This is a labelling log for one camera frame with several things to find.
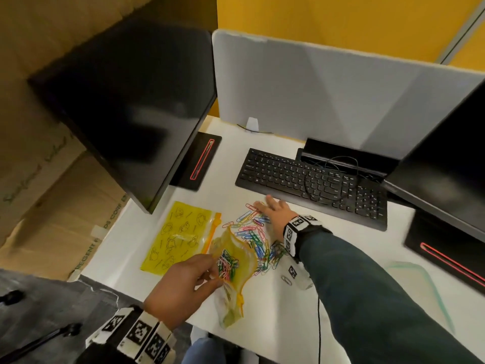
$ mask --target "yellow wall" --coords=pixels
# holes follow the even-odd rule
[[[450,65],[485,70],[485,23],[482,23],[468,42],[454,56]]]
[[[219,28],[435,61],[481,1],[217,0],[217,15]]]

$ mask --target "green sleeve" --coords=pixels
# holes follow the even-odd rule
[[[300,259],[353,364],[481,363],[355,246],[327,232],[312,233]]]

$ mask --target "space bar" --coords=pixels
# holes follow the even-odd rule
[[[276,189],[276,190],[281,190],[282,192],[285,192],[285,193],[297,195],[297,196],[302,196],[302,194],[303,194],[303,192],[300,191],[300,190],[288,188],[287,186],[278,185],[278,184],[275,184],[275,183],[267,183],[266,186],[273,188],[273,189]]]

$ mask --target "black and white marker wristband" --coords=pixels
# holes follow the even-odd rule
[[[172,364],[176,339],[157,318],[137,306],[119,309],[86,340],[109,345],[139,364]]]
[[[306,240],[306,236],[318,231],[332,233],[330,230],[323,227],[319,220],[311,215],[302,214],[296,216],[288,222],[283,231],[286,251],[298,261],[301,244]]]

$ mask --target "red outlined slot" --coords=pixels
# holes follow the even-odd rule
[[[476,283],[485,287],[485,279],[482,276],[477,275],[475,272],[471,271],[465,266],[462,266],[460,263],[454,261],[450,257],[447,257],[445,254],[441,253],[440,251],[437,251],[432,246],[429,246],[426,243],[421,243],[420,247],[421,249],[423,249],[425,252],[429,253],[433,257],[438,258],[440,261],[442,261],[443,263],[446,263],[451,268],[456,269],[458,272],[467,276],[469,279],[472,279]]]
[[[206,145],[204,151],[200,155],[200,158],[199,158],[199,161],[197,162],[197,165],[195,166],[195,168],[192,171],[192,175],[190,176],[190,180],[195,180],[195,179],[197,179],[197,176],[199,176],[200,170],[204,166],[204,162],[206,161],[207,156],[209,155],[210,150],[212,149],[212,146],[214,145],[214,142],[215,142],[214,139],[209,139],[209,141],[207,142],[207,145]]]

